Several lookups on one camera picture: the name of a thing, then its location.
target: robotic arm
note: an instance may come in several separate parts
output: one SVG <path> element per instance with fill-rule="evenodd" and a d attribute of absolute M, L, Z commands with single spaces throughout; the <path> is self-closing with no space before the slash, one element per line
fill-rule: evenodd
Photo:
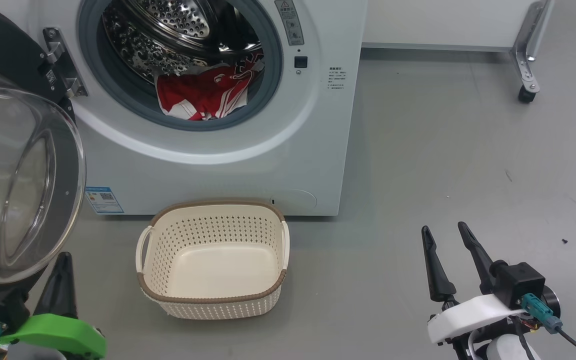
<path fill-rule="evenodd" d="M 526 262 L 493 262 L 466 223 L 457 227 L 475 263 L 482 295 L 464 303 L 455 299 L 455 285 L 439 261 L 430 229 L 424 226 L 421 233 L 430 299 L 443 303 L 442 312 L 428 321 L 430 341 L 452 345 L 458 360 L 540 360 L 524 337 L 539 328 L 560 333 L 576 346 L 562 330 L 559 299 L 546 286 L 546 278 Z M 474 350 L 474 344 L 489 340 Z"/>

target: laundry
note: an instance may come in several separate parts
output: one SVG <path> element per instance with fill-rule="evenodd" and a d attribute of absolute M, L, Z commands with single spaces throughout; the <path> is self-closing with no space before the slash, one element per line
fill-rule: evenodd
<path fill-rule="evenodd" d="M 264 68 L 252 52 L 234 65 L 191 66 L 181 75 L 158 75 L 155 87 L 163 114 L 184 120 L 220 119 L 248 103 L 249 85 Z"/>

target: metal bracket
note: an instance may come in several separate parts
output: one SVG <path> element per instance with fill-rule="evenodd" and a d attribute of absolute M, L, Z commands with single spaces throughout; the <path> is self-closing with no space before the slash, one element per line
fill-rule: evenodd
<path fill-rule="evenodd" d="M 528 62 L 535 61 L 535 57 L 528 55 L 529 43 L 538 32 L 535 32 L 539 24 L 543 22 L 542 17 L 546 13 L 551 0 L 539 0 L 530 4 L 528 7 L 528 12 L 526 13 L 521 28 L 519 29 L 519 34 L 514 41 L 514 46 L 510 50 L 512 55 L 512 61 L 517 71 L 519 71 L 519 76 L 521 76 L 521 82 L 523 83 L 523 88 L 530 93 L 536 94 L 540 91 L 539 84 L 533 75 L 533 71 L 530 69 Z"/>
<path fill-rule="evenodd" d="M 58 27 L 44 27 L 43 39 L 46 42 L 48 52 L 46 60 L 54 64 L 62 75 L 64 85 L 66 86 L 66 96 L 73 98 L 75 96 L 88 96 L 86 87 L 82 82 L 82 76 L 77 72 L 73 59 L 62 37 L 62 32 Z"/>

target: warning label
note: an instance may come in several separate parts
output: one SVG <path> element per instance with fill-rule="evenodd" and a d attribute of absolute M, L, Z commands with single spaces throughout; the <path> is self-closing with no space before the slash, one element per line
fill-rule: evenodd
<path fill-rule="evenodd" d="M 86 186 L 86 198 L 97 214 L 124 213 L 110 187 Z"/>
<path fill-rule="evenodd" d="M 293 0 L 275 0 L 274 4 L 277 6 L 283 21 L 283 28 L 286 30 L 286 36 L 288 36 L 288 45 L 304 45 L 302 25 L 299 23 L 299 16 L 297 16 L 297 9 L 295 9 Z"/>
<path fill-rule="evenodd" d="M 346 87 L 348 73 L 340 66 L 328 68 L 327 88 L 331 90 L 341 90 Z"/>

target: laundry basket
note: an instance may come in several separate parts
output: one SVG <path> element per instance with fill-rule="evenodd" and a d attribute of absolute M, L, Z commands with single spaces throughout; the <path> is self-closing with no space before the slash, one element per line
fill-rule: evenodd
<path fill-rule="evenodd" d="M 289 254 L 288 225 L 270 205 L 185 203 L 152 219 L 135 265 L 144 294 L 169 315 L 238 319 L 275 306 Z"/>

